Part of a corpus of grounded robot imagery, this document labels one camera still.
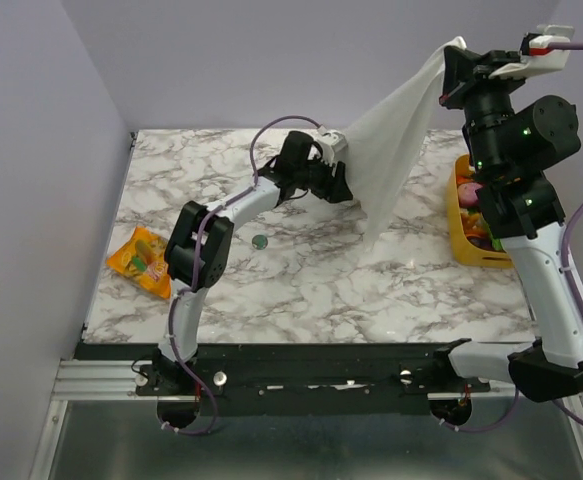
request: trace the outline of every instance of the white marble countertop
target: white marble countertop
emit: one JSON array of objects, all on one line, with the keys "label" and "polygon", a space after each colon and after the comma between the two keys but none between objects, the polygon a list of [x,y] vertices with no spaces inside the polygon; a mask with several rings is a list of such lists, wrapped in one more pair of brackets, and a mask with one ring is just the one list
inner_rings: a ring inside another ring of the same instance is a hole
[{"label": "white marble countertop", "polygon": [[[168,238],[182,206],[221,198],[250,175],[255,131],[139,134],[108,247],[137,225]],[[274,155],[286,130],[263,137]],[[200,342],[522,341],[534,336],[513,270],[458,265],[448,243],[444,189],[465,153],[460,132],[432,131],[401,192],[390,229],[362,250],[365,216],[352,202],[311,195],[260,215],[234,236],[229,264],[207,298]],[[269,245],[256,250],[253,236]],[[103,267],[84,339],[158,342],[169,303]]]}]

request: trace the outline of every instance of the yellow container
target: yellow container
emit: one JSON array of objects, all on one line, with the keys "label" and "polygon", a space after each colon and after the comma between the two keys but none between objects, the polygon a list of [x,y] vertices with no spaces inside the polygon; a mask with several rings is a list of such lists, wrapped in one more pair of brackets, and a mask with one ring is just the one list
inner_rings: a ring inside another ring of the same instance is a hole
[{"label": "yellow container", "polygon": [[449,239],[453,255],[458,263],[475,267],[511,268],[513,263],[504,252],[491,252],[473,245],[465,236],[460,218],[460,201],[456,176],[471,175],[469,155],[462,155],[455,162],[447,184],[447,218],[449,219]]}]

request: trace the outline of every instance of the white towel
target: white towel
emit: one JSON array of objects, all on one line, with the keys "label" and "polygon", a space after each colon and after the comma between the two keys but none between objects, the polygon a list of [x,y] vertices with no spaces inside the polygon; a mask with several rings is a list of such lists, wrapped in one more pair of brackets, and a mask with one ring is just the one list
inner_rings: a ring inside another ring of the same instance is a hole
[{"label": "white towel", "polygon": [[418,73],[343,132],[347,184],[368,217],[367,247],[387,229],[398,193],[419,159],[442,94],[444,47],[449,45],[466,48],[462,37],[442,45]]}]

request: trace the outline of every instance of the toy food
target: toy food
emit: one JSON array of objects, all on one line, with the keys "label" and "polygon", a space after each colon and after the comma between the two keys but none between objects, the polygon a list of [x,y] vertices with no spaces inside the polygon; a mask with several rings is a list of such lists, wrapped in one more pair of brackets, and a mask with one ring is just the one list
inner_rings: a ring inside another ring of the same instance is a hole
[{"label": "toy food", "polygon": [[482,185],[475,182],[462,183],[458,186],[458,201],[462,208],[472,208],[478,205],[478,195],[476,192]]},{"label": "toy food", "polygon": [[143,289],[162,298],[171,296],[171,281],[164,261],[167,241],[144,227],[107,259],[107,265]]}]

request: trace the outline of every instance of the orange snack bag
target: orange snack bag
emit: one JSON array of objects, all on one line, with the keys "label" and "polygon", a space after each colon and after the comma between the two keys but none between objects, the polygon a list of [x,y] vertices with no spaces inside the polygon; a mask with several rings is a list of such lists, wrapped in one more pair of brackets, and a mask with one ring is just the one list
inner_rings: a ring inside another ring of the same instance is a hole
[{"label": "orange snack bag", "polygon": [[145,290],[169,298],[171,280],[164,261],[166,247],[166,239],[136,227],[131,239],[107,259],[107,265]]}]

